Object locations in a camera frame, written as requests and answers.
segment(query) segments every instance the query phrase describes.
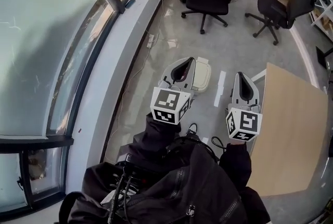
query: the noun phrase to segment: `window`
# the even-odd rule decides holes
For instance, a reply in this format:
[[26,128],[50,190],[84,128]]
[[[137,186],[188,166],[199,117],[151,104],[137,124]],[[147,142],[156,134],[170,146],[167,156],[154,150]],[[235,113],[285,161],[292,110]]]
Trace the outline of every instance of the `window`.
[[0,0],[0,135],[45,134],[59,69],[95,2]]
[[86,61],[112,13],[113,9],[106,0],[97,0],[79,28],[57,79],[47,123],[48,135],[65,134],[69,112]]
[[60,191],[61,151],[51,148],[28,152],[30,185],[36,200]]
[[124,11],[124,0],[0,0],[0,222],[66,196],[84,88]]
[[27,205],[21,179],[18,154],[0,154],[0,212]]

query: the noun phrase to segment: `black window frame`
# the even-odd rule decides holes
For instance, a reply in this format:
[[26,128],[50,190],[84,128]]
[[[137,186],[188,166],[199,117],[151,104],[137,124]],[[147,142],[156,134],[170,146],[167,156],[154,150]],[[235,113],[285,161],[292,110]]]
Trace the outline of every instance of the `black window frame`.
[[[66,175],[70,146],[74,144],[72,133],[75,125],[75,120],[79,111],[79,106],[83,97],[85,87],[87,85],[89,76],[92,72],[94,64],[98,58],[98,55],[104,45],[104,42],[117,20],[120,14],[125,12],[125,5],[129,0],[106,0],[112,7],[113,13],[106,21],[103,30],[101,31],[95,46],[93,47],[91,54],[84,66],[84,70],[81,74],[79,83],[76,87],[73,97],[72,107],[69,111],[69,118],[67,122],[66,132],[63,135],[49,135],[52,134],[52,130],[47,127],[46,137],[42,135],[40,139],[12,139],[15,136],[8,136],[8,139],[0,139],[0,154],[18,154],[19,155],[19,167],[21,177],[18,178],[18,185],[23,189],[27,206],[9,210],[0,213],[0,222],[17,219],[39,210],[52,206],[66,196]],[[61,148],[61,161],[60,161],[60,180],[59,186],[51,188],[46,191],[42,191],[38,194],[33,194],[30,183],[29,174],[29,151]]]

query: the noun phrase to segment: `white box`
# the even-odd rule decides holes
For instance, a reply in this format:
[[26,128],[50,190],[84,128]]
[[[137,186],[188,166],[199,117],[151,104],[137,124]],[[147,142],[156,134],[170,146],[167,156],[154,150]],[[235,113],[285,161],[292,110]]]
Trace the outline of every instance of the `white box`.
[[249,142],[260,133],[262,114],[231,108],[227,117],[229,138]]
[[154,87],[150,110],[154,120],[178,124],[190,107],[191,93]]

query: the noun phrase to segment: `power strip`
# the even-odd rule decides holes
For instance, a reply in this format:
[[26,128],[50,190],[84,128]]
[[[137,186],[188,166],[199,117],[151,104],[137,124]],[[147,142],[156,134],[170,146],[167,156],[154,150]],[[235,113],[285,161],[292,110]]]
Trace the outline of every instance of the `power strip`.
[[147,48],[151,48],[152,47],[152,43],[154,42],[154,37],[155,35],[149,35],[149,40],[148,40],[148,44],[147,44]]

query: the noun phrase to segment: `desk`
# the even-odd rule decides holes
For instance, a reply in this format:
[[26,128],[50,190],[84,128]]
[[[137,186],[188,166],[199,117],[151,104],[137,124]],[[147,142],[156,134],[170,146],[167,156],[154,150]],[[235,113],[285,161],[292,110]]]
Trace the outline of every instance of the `desk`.
[[268,63],[261,132],[252,152],[248,186],[260,196],[308,188],[326,132],[328,97],[295,75]]

